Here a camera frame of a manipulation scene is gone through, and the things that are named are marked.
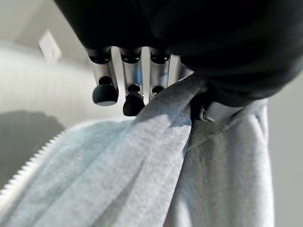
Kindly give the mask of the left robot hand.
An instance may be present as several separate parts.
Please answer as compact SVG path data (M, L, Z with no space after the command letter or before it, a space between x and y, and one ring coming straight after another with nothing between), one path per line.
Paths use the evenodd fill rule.
M196 116L216 122L284 88L303 70L300 0L58 0L93 60L105 48L176 55L207 84Z

